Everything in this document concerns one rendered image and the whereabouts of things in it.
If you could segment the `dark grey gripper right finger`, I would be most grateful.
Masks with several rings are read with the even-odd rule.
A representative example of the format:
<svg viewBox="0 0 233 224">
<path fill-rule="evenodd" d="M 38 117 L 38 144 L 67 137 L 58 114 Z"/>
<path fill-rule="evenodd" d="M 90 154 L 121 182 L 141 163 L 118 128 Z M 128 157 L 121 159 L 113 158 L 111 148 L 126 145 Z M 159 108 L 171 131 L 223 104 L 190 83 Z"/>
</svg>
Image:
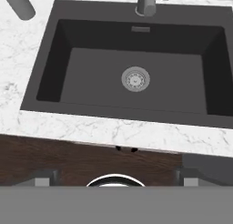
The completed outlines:
<svg viewBox="0 0 233 224">
<path fill-rule="evenodd" d="M 176 169 L 174 176 L 174 184 L 181 187 L 225 186 L 225 183 L 209 178 L 195 168 Z"/>
</svg>

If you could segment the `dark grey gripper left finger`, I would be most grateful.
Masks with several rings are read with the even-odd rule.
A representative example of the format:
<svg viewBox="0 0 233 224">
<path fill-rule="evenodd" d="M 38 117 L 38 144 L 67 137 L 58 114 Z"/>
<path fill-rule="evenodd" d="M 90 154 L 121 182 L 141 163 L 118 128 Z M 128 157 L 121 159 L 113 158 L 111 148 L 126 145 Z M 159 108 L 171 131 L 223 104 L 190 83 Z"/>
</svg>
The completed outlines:
<svg viewBox="0 0 233 224">
<path fill-rule="evenodd" d="M 13 186 L 23 187 L 51 187 L 59 184 L 59 171 L 56 169 L 43 169 L 33 172 L 26 178 L 13 183 Z"/>
</svg>

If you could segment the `grey dishwasher front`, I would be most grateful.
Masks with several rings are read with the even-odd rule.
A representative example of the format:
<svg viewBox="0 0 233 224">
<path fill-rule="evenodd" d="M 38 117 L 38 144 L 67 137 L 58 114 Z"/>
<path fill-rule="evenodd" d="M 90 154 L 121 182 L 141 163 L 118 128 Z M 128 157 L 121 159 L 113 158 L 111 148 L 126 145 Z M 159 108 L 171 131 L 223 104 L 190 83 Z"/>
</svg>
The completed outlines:
<svg viewBox="0 0 233 224">
<path fill-rule="evenodd" d="M 181 174 L 220 186 L 233 187 L 233 158 L 184 154 Z"/>
</svg>

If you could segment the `dark wood cupboard front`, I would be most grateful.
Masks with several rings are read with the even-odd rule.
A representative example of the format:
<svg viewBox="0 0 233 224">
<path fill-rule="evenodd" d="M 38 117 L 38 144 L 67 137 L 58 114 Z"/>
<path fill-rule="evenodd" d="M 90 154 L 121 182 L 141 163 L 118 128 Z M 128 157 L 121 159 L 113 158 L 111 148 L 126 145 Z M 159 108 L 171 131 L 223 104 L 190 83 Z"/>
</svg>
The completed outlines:
<svg viewBox="0 0 233 224">
<path fill-rule="evenodd" d="M 105 174 L 129 175 L 147 186 L 170 186 L 181 165 L 179 154 L 0 135 L 0 185 L 54 169 L 64 186 L 85 186 Z"/>
</svg>

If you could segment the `white and black round thing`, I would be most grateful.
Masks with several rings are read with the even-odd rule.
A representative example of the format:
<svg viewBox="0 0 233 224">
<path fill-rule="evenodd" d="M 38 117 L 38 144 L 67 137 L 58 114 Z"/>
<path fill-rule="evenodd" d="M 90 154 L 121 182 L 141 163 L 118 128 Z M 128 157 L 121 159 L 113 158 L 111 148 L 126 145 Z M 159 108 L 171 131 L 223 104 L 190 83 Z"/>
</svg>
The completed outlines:
<svg viewBox="0 0 233 224">
<path fill-rule="evenodd" d="M 136 178 L 123 174 L 106 174 L 92 179 L 88 187 L 144 187 Z"/>
</svg>

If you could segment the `dark grey sink basin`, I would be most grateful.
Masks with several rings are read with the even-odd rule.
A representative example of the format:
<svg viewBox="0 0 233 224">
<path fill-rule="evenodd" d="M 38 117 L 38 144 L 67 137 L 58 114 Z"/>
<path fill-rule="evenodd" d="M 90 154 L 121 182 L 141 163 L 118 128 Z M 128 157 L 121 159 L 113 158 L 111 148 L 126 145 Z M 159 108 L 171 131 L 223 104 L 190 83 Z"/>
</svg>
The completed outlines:
<svg viewBox="0 0 233 224">
<path fill-rule="evenodd" d="M 233 9 L 56 0 L 21 108 L 233 129 Z"/>
</svg>

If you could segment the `grey metal tap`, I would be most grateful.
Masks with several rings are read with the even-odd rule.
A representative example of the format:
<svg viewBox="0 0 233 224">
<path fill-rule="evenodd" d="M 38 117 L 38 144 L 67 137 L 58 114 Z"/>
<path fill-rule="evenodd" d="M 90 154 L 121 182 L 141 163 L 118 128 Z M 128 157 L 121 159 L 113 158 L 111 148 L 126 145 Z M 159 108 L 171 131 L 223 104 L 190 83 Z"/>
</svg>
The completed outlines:
<svg viewBox="0 0 233 224">
<path fill-rule="evenodd" d="M 156 13 L 156 0 L 137 0 L 136 13 L 139 16 L 153 16 Z"/>
</svg>

